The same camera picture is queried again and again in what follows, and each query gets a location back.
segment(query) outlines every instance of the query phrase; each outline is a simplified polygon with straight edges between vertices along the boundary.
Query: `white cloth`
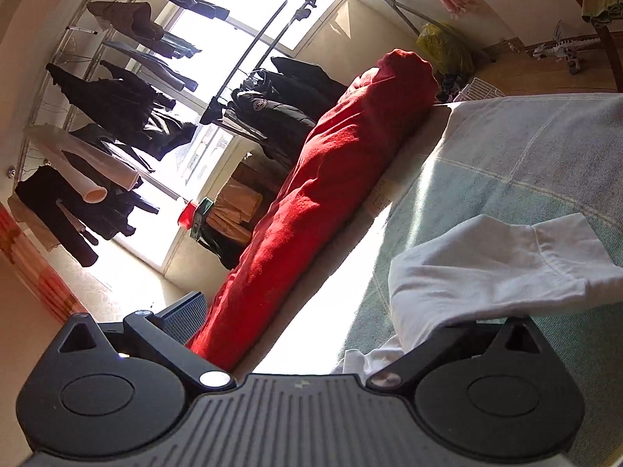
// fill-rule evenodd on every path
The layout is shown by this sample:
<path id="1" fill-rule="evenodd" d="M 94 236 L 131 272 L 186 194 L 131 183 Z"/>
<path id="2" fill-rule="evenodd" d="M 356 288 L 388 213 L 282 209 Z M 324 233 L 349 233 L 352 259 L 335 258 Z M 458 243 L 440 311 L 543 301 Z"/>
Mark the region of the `white cloth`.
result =
<path id="1" fill-rule="evenodd" d="M 101 202 L 106 197 L 106 188 L 97 185 L 82 172 L 74 169 L 63 151 L 84 158 L 99 173 L 127 191 L 132 190 L 138 181 L 136 170 L 57 126 L 51 124 L 30 126 L 24 130 L 24 134 L 30 143 L 48 159 L 52 166 L 89 204 Z"/>
<path id="2" fill-rule="evenodd" d="M 534 226 L 480 215 L 395 257 L 389 297 L 396 335 L 367 355 L 346 351 L 337 372 L 365 381 L 442 326 L 612 304 L 623 268 L 582 214 Z"/>

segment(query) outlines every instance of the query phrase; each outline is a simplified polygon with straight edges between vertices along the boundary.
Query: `mattress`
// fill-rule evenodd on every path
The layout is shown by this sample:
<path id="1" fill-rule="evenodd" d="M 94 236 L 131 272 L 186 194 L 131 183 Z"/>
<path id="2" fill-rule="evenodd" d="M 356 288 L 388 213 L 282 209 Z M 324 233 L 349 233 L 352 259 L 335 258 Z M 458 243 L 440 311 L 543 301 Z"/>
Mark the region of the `mattress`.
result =
<path id="1" fill-rule="evenodd" d="M 391 259 L 481 213 L 531 225 L 582 212 L 623 265 L 621 157 L 621 95 L 435 106 L 351 223 L 299 279 L 236 374 L 327 373 L 344 349 L 380 346 L 393 334 Z M 571 459 L 610 465 L 623 452 L 623 304 L 535 321 L 586 402 Z"/>

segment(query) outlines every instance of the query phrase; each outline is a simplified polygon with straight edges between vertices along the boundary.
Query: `wire basket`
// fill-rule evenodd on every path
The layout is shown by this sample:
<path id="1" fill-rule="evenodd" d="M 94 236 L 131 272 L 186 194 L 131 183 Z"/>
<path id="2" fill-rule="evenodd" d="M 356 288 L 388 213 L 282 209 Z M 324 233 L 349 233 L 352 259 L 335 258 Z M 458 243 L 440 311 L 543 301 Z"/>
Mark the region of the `wire basket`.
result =
<path id="1" fill-rule="evenodd" d="M 474 77 L 472 82 L 466 85 L 453 101 L 485 100 L 487 98 L 501 98 L 502 96 L 504 96 L 504 93 L 498 88 L 486 83 L 482 79 L 478 79 L 478 77 Z"/>

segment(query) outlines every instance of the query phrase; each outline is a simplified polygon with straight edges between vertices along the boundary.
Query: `white sleeve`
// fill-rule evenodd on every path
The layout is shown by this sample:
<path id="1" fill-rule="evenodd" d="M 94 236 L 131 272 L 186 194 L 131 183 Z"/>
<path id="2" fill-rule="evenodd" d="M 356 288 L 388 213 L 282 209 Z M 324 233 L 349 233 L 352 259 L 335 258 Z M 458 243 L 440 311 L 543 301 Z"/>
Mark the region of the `white sleeve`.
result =
<path id="1" fill-rule="evenodd" d="M 58 170 L 63 178 L 80 194 L 82 199 L 88 204 L 97 204 L 106 198 L 106 188 L 98 186 L 73 168 L 67 161 L 65 155 L 54 142 L 55 130 L 62 130 L 51 125 L 30 126 L 24 130 L 24 134 L 30 143 Z"/>
<path id="2" fill-rule="evenodd" d="M 534 226 L 480 215 L 395 257 L 389 297 L 408 352 L 441 326 L 620 301 L 623 268 L 582 214 Z"/>

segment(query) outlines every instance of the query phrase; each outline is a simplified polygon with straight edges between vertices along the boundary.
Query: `mesh panel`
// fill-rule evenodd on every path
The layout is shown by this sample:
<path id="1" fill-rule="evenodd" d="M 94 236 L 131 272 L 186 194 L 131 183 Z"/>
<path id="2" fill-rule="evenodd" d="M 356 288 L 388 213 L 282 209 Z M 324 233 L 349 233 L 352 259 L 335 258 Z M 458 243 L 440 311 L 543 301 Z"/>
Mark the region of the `mesh panel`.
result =
<path id="1" fill-rule="evenodd" d="M 208 306 L 203 293 L 197 293 L 186 301 L 182 307 L 171 312 L 163 311 L 160 329 L 181 344 L 185 344 L 204 324 Z"/>

